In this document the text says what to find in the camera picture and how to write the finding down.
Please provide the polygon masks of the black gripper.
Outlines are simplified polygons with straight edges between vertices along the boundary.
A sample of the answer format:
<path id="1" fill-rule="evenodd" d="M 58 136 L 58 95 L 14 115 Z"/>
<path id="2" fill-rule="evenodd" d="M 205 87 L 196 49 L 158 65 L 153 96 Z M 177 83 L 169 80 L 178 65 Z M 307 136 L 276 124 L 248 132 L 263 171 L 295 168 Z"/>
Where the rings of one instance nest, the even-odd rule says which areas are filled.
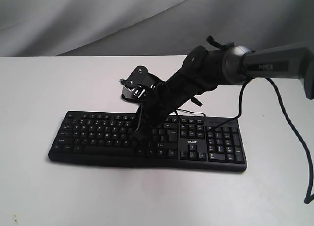
<path id="1" fill-rule="evenodd" d="M 170 113 L 195 95 L 209 90 L 201 78 L 192 78 L 181 72 L 175 73 L 157 87 L 148 101 L 140 105 L 136 113 L 137 128 L 133 136 L 139 142 L 149 141 L 152 129 L 161 124 Z"/>

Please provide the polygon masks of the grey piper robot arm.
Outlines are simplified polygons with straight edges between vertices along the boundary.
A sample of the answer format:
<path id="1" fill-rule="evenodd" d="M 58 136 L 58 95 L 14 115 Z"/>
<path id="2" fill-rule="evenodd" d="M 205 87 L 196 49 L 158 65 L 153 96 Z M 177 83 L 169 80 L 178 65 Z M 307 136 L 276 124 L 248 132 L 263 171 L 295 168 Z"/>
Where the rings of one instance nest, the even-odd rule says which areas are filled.
<path id="1" fill-rule="evenodd" d="M 212 37 L 207 41 L 217 50 L 196 47 L 176 73 L 150 89 L 148 99 L 136 113 L 138 125 L 133 133 L 136 139 L 146 139 L 152 129 L 185 102 L 220 85 L 244 85 L 253 78 L 299 79 L 305 96 L 314 98 L 313 42 L 253 51 L 233 43 L 217 44 Z"/>

